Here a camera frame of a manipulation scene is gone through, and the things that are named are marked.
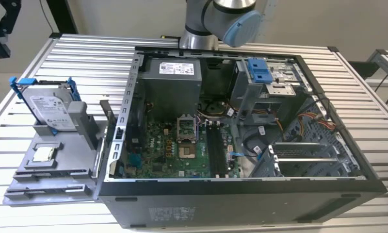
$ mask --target case label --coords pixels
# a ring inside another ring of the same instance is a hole
[[[160,74],[194,75],[194,65],[192,63],[161,62]]]

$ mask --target small component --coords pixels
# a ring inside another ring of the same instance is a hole
[[[233,150],[233,146],[232,145],[228,145],[227,146],[227,152],[229,153],[229,152],[233,152],[235,150]]]
[[[267,84],[265,85],[269,96],[295,96],[295,91],[288,84]]]
[[[38,147],[34,155],[33,155],[33,162],[45,162],[49,161],[54,154],[53,147]]]
[[[176,119],[176,137],[178,142],[189,141],[194,143],[196,141],[196,123],[194,117],[189,115],[182,115]]]
[[[136,167],[133,167],[133,166],[126,167],[125,173],[134,176],[136,175]]]
[[[225,162],[227,156],[223,147],[221,132],[219,127],[210,126],[206,128],[206,151],[209,158],[209,167],[212,175],[224,176],[227,172]]]
[[[129,164],[136,168],[141,168],[142,166],[141,154],[134,153],[129,154]]]
[[[152,166],[152,172],[161,172],[162,171],[162,165],[153,165]]]
[[[228,163],[228,168],[231,170],[235,170],[235,161],[233,160]]]
[[[178,157],[181,159],[194,159],[196,145],[192,143],[181,143],[178,146]]]

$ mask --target aluminum table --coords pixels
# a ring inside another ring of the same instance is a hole
[[[21,77],[65,81],[73,77],[88,113],[105,120],[98,100],[120,108],[134,46],[177,47],[174,39],[68,35],[49,39]],[[300,55],[388,188],[388,107],[336,50],[327,47],[247,44],[220,50]],[[2,194],[28,149],[34,118],[9,92],[0,104],[0,233],[32,231],[128,232],[101,203],[2,206]],[[324,224],[154,229],[174,232],[388,232],[388,193]]]

